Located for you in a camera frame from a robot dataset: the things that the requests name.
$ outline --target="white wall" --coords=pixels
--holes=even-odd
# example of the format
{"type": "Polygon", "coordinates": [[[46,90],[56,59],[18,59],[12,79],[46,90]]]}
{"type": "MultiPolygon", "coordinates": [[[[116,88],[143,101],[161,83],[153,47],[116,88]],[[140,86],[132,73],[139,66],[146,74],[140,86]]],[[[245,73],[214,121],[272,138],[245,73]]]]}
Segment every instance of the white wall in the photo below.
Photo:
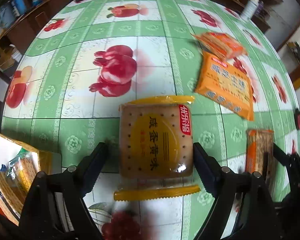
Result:
{"type": "Polygon", "coordinates": [[[281,4],[271,7],[270,19],[267,20],[271,29],[266,32],[266,37],[275,49],[294,30],[299,20],[300,5],[296,0],[283,0],[281,4]]]}

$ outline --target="yellow packaging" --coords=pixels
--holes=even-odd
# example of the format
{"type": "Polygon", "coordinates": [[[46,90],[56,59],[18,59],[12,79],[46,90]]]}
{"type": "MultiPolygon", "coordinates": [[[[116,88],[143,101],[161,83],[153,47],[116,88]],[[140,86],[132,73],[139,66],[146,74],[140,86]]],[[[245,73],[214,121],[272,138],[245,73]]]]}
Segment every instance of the yellow packaging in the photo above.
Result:
{"type": "Polygon", "coordinates": [[[121,106],[120,174],[128,183],[126,180],[114,193],[115,200],[174,197],[200,190],[198,185],[179,187],[183,177],[191,181],[193,172],[191,113],[187,106],[193,101],[190,96],[163,96],[121,106]],[[165,184],[168,187],[156,183],[163,179],[169,180],[165,184]]]}
{"type": "Polygon", "coordinates": [[[252,88],[249,77],[215,55],[203,52],[203,64],[195,92],[254,120],[252,88]]]}

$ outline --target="biscuit package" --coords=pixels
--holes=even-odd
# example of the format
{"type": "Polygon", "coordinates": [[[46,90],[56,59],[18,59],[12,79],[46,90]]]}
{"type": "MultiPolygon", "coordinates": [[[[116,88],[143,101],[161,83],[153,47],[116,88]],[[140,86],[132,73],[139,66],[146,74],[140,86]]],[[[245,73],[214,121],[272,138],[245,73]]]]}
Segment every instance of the biscuit package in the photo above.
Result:
{"type": "Polygon", "coordinates": [[[205,51],[195,92],[223,105],[248,121],[254,120],[253,93],[249,77],[205,51]]]}
{"type": "Polygon", "coordinates": [[[0,134],[0,214],[18,225],[31,184],[39,171],[61,172],[61,155],[40,151],[0,134]]]}
{"type": "Polygon", "coordinates": [[[190,96],[144,98],[121,105],[121,188],[115,200],[144,200],[198,192],[192,185],[190,96]]]}
{"type": "Polygon", "coordinates": [[[274,134],[272,130],[249,130],[247,132],[247,161],[246,171],[258,171],[270,188],[276,168],[273,156],[274,134]]]}
{"type": "Polygon", "coordinates": [[[245,48],[226,33],[202,33],[194,35],[194,37],[222,61],[238,57],[241,54],[247,55],[245,48]]]}

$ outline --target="table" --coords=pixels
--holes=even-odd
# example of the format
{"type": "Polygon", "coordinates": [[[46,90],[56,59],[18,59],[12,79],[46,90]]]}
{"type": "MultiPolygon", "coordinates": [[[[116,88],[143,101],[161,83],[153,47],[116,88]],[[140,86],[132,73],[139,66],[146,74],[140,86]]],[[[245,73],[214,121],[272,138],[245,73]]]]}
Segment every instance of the table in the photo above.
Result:
{"type": "MultiPolygon", "coordinates": [[[[124,80],[114,74],[111,78],[124,80]]],[[[286,153],[300,154],[300,131],[293,110],[298,101],[279,56],[261,31],[242,22],[232,10],[209,0],[84,0],[72,1],[40,31],[26,51],[14,79],[2,119],[2,133],[39,149],[62,154],[62,166],[77,165],[100,141],[111,155],[93,192],[85,197],[101,229],[110,219],[110,202],[118,174],[118,106],[157,95],[194,95],[193,139],[220,165],[234,172],[245,168],[246,130],[272,129],[275,143],[286,153]],[[245,46],[249,56],[230,63],[249,76],[255,121],[248,122],[206,97],[193,93],[201,67],[200,44],[191,34],[223,32],[245,46]],[[117,67],[137,62],[137,72],[124,85],[100,78],[104,51],[126,45],[117,67]]],[[[144,234],[158,239],[193,239],[205,220],[213,197],[194,171],[201,192],[179,198],[115,203],[128,206],[144,234]]],[[[290,191],[283,166],[276,170],[272,198],[290,191]]],[[[235,202],[223,236],[236,216],[235,202]]]]}

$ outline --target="transparent plastic bag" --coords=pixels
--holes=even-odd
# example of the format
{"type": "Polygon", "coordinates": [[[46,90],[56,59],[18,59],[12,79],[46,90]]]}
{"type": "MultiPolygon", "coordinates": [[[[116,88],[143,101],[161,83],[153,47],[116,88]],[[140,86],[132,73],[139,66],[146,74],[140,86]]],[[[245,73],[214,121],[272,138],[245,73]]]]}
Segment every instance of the transparent plastic bag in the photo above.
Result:
{"type": "Polygon", "coordinates": [[[121,105],[120,174],[115,200],[175,197],[198,192],[192,181],[191,96],[144,98],[121,105]]]}

